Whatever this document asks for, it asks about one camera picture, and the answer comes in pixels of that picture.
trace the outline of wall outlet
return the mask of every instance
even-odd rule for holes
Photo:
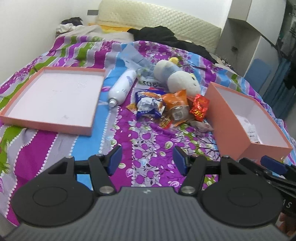
[[[237,47],[232,46],[231,47],[231,51],[234,52],[234,53],[237,53],[239,50],[238,50]]]
[[[87,10],[88,16],[97,16],[99,15],[99,10]]]

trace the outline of cabinet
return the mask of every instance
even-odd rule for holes
[[[245,76],[254,59],[272,68],[260,94],[267,90],[279,66],[274,45],[285,13],[286,0],[233,0],[216,55],[227,59],[240,76]]]
[[[228,17],[246,22],[275,45],[285,7],[286,0],[233,0]]]

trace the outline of white wall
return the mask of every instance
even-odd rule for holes
[[[87,10],[98,9],[101,0],[74,1],[74,15],[80,16],[87,23],[94,20],[94,17],[87,16]],[[223,28],[232,0],[141,0],[141,2],[176,9]]]
[[[0,0],[0,83],[48,51],[72,0]]]

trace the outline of red candy wrapper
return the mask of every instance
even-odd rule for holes
[[[203,122],[207,113],[207,109],[209,107],[209,103],[210,100],[198,94],[196,95],[193,101],[192,108],[189,112],[194,115],[197,121]]]

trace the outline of yellow plush ear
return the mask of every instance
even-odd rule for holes
[[[190,73],[190,75],[196,80],[196,77],[193,73]]]
[[[179,63],[179,60],[177,57],[172,57],[169,59],[170,62],[174,63],[175,65],[177,65]]]

